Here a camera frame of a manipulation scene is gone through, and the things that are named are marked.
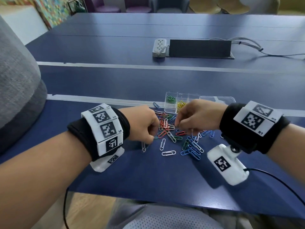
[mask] person's left arm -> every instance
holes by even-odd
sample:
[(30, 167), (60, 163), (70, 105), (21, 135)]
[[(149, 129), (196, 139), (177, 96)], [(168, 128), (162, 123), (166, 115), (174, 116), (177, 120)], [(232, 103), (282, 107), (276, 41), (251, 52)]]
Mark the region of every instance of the person's left arm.
[[(159, 120), (147, 106), (120, 111), (130, 140), (153, 142)], [(31, 228), (91, 162), (85, 146), (63, 132), (0, 165), (0, 228)]]

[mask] forearm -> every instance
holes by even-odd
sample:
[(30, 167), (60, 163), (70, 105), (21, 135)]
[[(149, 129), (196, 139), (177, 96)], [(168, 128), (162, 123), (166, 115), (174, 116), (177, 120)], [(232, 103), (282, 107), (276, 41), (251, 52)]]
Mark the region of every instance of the forearm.
[(305, 184), (305, 128), (289, 124), (280, 132), (267, 155)]
[(0, 165), (0, 228), (31, 228), (90, 161), (64, 132)]

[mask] red paper clip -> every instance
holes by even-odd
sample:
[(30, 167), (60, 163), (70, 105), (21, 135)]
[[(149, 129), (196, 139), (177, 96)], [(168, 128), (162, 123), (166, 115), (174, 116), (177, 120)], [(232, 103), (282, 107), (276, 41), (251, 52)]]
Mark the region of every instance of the red paper clip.
[(183, 136), (183, 135), (186, 135), (186, 132), (185, 131), (177, 132), (176, 135), (177, 136)]
[(162, 138), (167, 134), (168, 131), (162, 131), (160, 133), (158, 133), (158, 138)]

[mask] electrical socket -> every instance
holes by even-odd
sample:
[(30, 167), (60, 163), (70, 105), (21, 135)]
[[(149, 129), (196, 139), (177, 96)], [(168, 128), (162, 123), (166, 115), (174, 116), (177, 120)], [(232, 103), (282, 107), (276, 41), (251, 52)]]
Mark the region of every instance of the electrical socket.
[(153, 49), (152, 49), (152, 56), (156, 57), (156, 58), (163, 58), (166, 56), (166, 50), (167, 48), (165, 48), (163, 51), (162, 49), (167, 46), (166, 44), (166, 39), (164, 38), (158, 38), (155, 40)]

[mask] gray upholstered chair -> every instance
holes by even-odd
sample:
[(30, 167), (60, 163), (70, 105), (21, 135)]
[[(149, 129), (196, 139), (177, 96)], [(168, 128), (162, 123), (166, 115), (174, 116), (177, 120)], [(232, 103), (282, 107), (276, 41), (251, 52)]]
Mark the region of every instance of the gray upholstered chair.
[(190, 0), (150, 0), (153, 13), (186, 13)]

